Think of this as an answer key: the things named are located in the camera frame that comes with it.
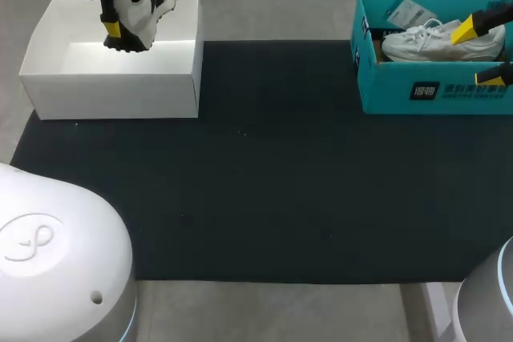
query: shoe box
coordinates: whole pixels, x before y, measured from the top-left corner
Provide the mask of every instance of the shoe box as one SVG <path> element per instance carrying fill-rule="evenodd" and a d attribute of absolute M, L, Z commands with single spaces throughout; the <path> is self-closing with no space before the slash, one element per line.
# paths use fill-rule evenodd
<path fill-rule="evenodd" d="M 197 118 L 203 62 L 200 0 L 179 0 L 149 51 L 108 49 L 100 0 L 52 0 L 20 78 L 40 119 Z"/>
<path fill-rule="evenodd" d="M 441 22 L 465 21 L 477 10 L 512 0 L 411 0 Z M 513 114 L 513 87 L 476 86 L 475 74 L 499 62 L 391 62 L 382 40 L 401 31 L 389 22 L 400 0 L 357 0 L 351 50 L 362 107 L 367 114 Z M 513 23 L 499 61 L 513 57 Z"/>

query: white cylindrical robot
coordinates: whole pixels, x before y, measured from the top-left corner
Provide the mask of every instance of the white cylindrical robot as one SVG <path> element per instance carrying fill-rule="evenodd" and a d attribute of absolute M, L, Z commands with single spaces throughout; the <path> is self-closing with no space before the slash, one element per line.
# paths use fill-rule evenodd
<path fill-rule="evenodd" d="M 452 322 L 459 342 L 513 340 L 513 241 L 466 278 L 454 300 Z"/>
<path fill-rule="evenodd" d="M 93 192 L 0 164 L 0 341 L 135 342 L 131 241 Z"/>

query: shoelace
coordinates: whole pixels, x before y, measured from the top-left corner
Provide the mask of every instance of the shoelace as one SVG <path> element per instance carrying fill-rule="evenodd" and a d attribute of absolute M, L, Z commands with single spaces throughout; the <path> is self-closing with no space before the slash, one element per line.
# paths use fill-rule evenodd
<path fill-rule="evenodd" d="M 428 27 L 432 23 L 436 23 L 437 26 Z M 447 32 L 438 30 L 438 28 L 442 25 L 443 23 L 440 22 L 438 19 L 432 18 L 425 22 L 423 26 L 411 27 L 408 30 L 406 30 L 403 34 L 407 38 L 407 40 L 417 41 L 418 38 L 421 39 L 421 43 L 417 49 L 417 52 L 420 52 L 420 50 L 424 48 L 424 45 L 426 44 L 428 39 L 430 39 L 432 36 L 435 36 L 437 38 L 443 38 L 447 35 Z"/>

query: black mat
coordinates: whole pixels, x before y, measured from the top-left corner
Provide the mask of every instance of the black mat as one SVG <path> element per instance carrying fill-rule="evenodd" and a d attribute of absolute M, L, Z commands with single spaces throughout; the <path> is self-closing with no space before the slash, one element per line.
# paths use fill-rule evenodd
<path fill-rule="evenodd" d="M 513 118 L 364 115 L 347 42 L 207 42 L 200 111 L 32 115 L 12 164 L 107 199 L 142 280 L 462 280 L 513 235 Z"/>

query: shoe sole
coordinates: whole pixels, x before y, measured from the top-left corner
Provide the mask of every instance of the shoe sole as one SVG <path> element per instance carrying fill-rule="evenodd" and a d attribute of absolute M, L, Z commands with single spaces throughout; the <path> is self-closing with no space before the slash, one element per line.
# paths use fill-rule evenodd
<path fill-rule="evenodd" d="M 116 51 L 125 52 L 144 52 L 151 49 L 156 38 L 156 26 L 159 20 L 169 11 L 173 11 L 176 7 L 176 0 L 167 0 L 155 10 L 153 16 L 148 20 L 147 25 L 141 31 L 141 35 L 147 35 L 151 41 L 143 43 L 141 38 L 130 32 L 121 22 L 119 22 L 120 38 L 112 38 L 107 36 L 103 45 Z"/>
<path fill-rule="evenodd" d="M 503 54 L 505 48 L 506 48 L 506 43 L 504 43 L 503 48 L 501 49 L 499 54 L 493 60 L 482 60 L 480 58 L 472 58 L 472 59 L 469 59 L 469 60 L 457 60 L 455 62 L 497 62 L 497 59 L 499 59 L 500 56 Z M 426 62 L 426 63 L 436 63 L 436 62 L 434 62 L 432 60 L 408 60 L 408 59 L 404 59 L 404 58 L 398 58 L 398 57 L 395 57 L 395 56 L 392 56 L 392 55 L 387 55 L 384 52 L 383 52 L 383 56 L 386 59 L 388 59 L 389 62 L 400 62 L 400 63 L 424 63 L 424 62 Z"/>

